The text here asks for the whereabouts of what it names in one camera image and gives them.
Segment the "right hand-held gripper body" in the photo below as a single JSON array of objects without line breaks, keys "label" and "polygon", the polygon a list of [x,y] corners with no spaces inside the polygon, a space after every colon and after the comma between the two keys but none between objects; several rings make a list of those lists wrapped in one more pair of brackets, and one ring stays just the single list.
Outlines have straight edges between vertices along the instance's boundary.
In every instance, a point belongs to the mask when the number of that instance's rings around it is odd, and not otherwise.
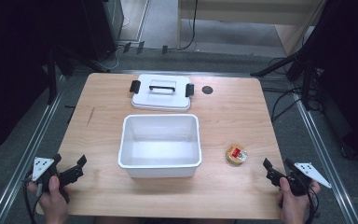
[{"label": "right hand-held gripper body", "polygon": [[332,185],[322,176],[322,174],[309,162],[294,162],[295,169],[289,169],[291,173],[284,175],[273,167],[267,171],[267,179],[275,187],[280,186],[280,179],[285,177],[290,185],[291,191],[295,196],[305,195],[309,191],[312,180],[331,189]]}]

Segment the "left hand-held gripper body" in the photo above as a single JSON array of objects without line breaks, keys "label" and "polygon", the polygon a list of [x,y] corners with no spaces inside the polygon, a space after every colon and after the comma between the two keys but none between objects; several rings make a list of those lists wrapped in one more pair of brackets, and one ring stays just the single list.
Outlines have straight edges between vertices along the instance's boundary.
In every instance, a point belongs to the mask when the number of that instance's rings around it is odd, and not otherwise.
[{"label": "left hand-held gripper body", "polygon": [[48,182],[52,176],[57,176],[60,181],[60,193],[67,203],[70,202],[69,196],[64,187],[75,183],[83,175],[83,167],[77,164],[63,172],[59,172],[57,164],[53,158],[34,158],[34,167],[32,170],[32,181],[37,185],[36,196],[39,197],[45,191],[48,191]]}]

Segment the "person's right hand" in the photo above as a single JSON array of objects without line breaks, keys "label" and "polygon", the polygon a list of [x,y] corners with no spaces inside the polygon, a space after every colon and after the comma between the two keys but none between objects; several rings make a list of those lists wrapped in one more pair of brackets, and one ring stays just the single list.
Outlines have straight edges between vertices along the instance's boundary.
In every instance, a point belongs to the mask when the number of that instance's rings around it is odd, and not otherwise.
[{"label": "person's right hand", "polygon": [[280,219],[283,224],[305,224],[305,215],[310,209],[312,198],[320,191],[321,187],[315,180],[310,184],[310,196],[295,196],[286,178],[280,179],[281,189],[277,195],[277,204],[280,205]]}]

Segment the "person's left hand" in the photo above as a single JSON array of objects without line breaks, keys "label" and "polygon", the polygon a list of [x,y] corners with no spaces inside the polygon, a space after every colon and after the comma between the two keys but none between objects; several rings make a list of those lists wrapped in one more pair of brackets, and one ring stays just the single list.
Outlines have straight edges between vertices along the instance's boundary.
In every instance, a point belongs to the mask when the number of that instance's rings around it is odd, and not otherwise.
[{"label": "person's left hand", "polygon": [[52,176],[48,182],[48,191],[39,197],[38,204],[45,216],[45,224],[67,224],[68,204],[60,193],[60,181]]}]

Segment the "round yellow tin red label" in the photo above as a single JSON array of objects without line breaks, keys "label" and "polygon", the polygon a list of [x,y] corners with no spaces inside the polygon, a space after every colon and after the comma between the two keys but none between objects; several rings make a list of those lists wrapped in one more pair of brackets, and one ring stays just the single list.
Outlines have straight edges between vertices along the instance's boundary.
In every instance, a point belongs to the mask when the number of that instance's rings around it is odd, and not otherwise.
[{"label": "round yellow tin red label", "polygon": [[247,151],[239,144],[231,144],[226,151],[226,159],[233,165],[241,165],[247,159]]}]

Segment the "white plastic storage box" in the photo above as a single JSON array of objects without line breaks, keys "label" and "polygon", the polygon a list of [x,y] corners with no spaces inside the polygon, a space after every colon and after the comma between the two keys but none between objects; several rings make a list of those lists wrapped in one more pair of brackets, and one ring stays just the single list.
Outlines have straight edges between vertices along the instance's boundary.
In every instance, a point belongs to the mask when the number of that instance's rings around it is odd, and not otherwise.
[{"label": "white plastic storage box", "polygon": [[117,163],[134,178],[194,175],[202,163],[198,118],[192,114],[128,115]]}]

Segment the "black metal stand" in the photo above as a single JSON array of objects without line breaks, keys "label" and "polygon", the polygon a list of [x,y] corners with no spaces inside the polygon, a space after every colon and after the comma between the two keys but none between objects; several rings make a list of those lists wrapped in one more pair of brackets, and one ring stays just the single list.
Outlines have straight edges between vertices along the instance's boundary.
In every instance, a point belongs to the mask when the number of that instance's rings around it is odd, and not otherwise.
[{"label": "black metal stand", "polygon": [[71,76],[75,72],[71,60],[74,59],[93,71],[104,73],[100,65],[96,65],[91,60],[79,53],[69,49],[66,46],[51,45],[47,54],[47,75],[48,75],[48,104],[51,105],[58,97],[58,85],[56,77],[56,68],[65,75]]},{"label": "black metal stand", "polygon": [[310,83],[312,74],[315,72],[313,60],[310,58],[309,53],[305,49],[300,49],[294,54],[270,65],[269,67],[255,73],[251,73],[251,77],[264,77],[281,67],[285,67],[287,64],[291,64],[289,70],[286,73],[288,81],[295,81],[300,76],[302,78],[301,100],[302,105],[307,110],[310,110]]}]

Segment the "black cabinet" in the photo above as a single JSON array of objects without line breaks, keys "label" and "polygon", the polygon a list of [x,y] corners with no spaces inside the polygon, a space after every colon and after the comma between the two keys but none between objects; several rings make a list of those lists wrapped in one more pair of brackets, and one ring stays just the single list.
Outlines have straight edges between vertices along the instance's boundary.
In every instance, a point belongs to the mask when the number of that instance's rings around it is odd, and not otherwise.
[{"label": "black cabinet", "polygon": [[91,55],[102,61],[118,48],[124,14],[121,0],[81,0],[91,40]]}]

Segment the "metal floor rail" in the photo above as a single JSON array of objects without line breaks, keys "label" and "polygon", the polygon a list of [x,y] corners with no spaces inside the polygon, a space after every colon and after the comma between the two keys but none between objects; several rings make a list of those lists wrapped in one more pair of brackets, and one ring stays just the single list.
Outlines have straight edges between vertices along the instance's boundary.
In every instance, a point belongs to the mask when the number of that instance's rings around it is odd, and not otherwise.
[{"label": "metal floor rail", "polygon": [[310,161],[332,185],[331,189],[322,186],[318,195],[320,217],[315,219],[315,223],[358,224],[358,213],[335,162],[337,153],[330,153],[330,149],[337,148],[331,140],[332,134],[327,132],[327,136],[324,136],[321,129],[327,126],[317,121],[320,113],[313,115],[308,111],[298,93],[293,93],[291,98],[295,101],[293,126],[299,128],[296,131],[298,139],[294,145],[294,156],[299,161]]},{"label": "metal floor rail", "polygon": [[27,146],[23,148],[21,157],[17,160],[16,167],[13,169],[11,176],[8,178],[7,184],[5,185],[2,195],[0,196],[0,224],[4,223],[17,195],[22,192],[24,185],[23,180],[27,176],[26,173],[32,170],[34,157],[54,116],[58,104],[60,103],[66,82],[67,78],[64,75],[60,75],[57,81],[57,96],[51,103],[45,105],[44,112],[40,116],[40,119],[34,128],[33,134],[27,142]]}]

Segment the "light wooden bench frame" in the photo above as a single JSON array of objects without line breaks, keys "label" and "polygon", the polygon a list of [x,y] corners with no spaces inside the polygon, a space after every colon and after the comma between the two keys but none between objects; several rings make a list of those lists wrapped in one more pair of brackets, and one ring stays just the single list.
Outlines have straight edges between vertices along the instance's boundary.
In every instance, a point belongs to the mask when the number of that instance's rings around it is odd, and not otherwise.
[{"label": "light wooden bench frame", "polygon": [[177,0],[177,41],[181,47],[181,19],[190,19],[188,9],[196,9],[196,18],[206,21],[233,21],[273,24],[287,55],[300,46],[302,38],[322,14],[327,0]]}]

